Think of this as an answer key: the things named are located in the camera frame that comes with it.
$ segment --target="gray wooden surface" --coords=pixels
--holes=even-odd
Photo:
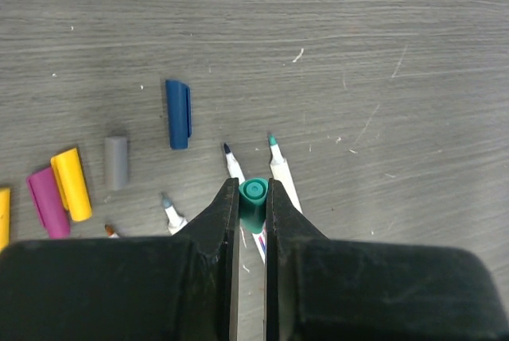
[[[13,241],[45,238],[24,179],[63,148],[80,147],[94,207],[73,236],[104,236],[106,220],[166,234],[159,191],[199,213],[227,177],[222,141],[268,177],[272,130],[327,236],[464,247],[509,302],[509,0],[0,0],[0,39]],[[180,152],[168,77],[192,88]],[[119,131],[131,180],[112,194],[103,138]],[[263,269],[247,242],[239,339],[262,339]]]

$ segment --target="pen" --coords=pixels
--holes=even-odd
[[[175,235],[182,227],[188,224],[188,221],[185,217],[177,213],[177,210],[175,210],[173,206],[173,202],[164,192],[161,192],[160,196],[162,208],[165,209],[166,216],[168,217],[168,231],[171,235]]]
[[[281,181],[285,187],[286,194],[288,194],[288,197],[292,201],[292,204],[296,209],[302,212],[301,204],[297,196],[297,190],[293,184],[292,173],[289,170],[288,161],[282,156],[278,142],[272,134],[269,134],[269,145],[270,152],[272,153],[272,160],[270,160],[270,170],[272,170],[272,175],[275,180]]]
[[[115,230],[113,229],[113,226],[110,226],[109,224],[105,224],[104,230],[106,230],[106,233],[108,234],[108,238],[110,238],[110,239],[120,238],[119,234],[117,234],[115,232]]]
[[[242,172],[242,169],[240,168],[239,162],[235,159],[235,156],[231,152],[230,146],[228,146],[226,143],[223,144],[224,148],[224,156],[226,157],[226,163],[228,167],[228,172],[230,173],[231,178],[239,178],[239,186],[243,184],[246,181],[246,178],[244,177],[244,173]],[[266,229],[265,229],[265,223],[263,224],[262,232],[259,234],[253,234],[254,244],[256,245],[256,248],[258,249],[258,252],[260,253],[260,257],[262,258],[263,264],[265,264],[265,253],[266,253]]]

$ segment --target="purple marker cap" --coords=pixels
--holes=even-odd
[[[56,186],[53,170],[46,168],[35,172],[26,179],[26,184],[41,225],[47,230],[49,237],[67,238],[71,233],[71,226]]]

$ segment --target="marker cap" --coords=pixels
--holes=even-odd
[[[67,238],[71,233],[52,168],[35,172],[26,179],[41,225],[50,238]]]
[[[187,149],[191,137],[191,90],[179,80],[166,80],[168,104],[169,146]]]
[[[92,207],[78,149],[73,148],[52,157],[51,166],[62,203],[69,210],[72,220],[82,222],[89,219],[92,216]]]
[[[269,182],[253,178],[239,186],[239,214],[242,225],[253,234],[260,234],[266,217],[266,198]]]
[[[10,188],[0,188],[0,251],[9,245]]]
[[[104,139],[104,184],[108,190],[122,190],[129,183],[127,137]]]

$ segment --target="green marker cap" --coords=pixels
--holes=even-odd
[[[253,178],[239,186],[239,214],[241,223],[253,234],[262,232],[266,217],[266,199],[269,181]]]

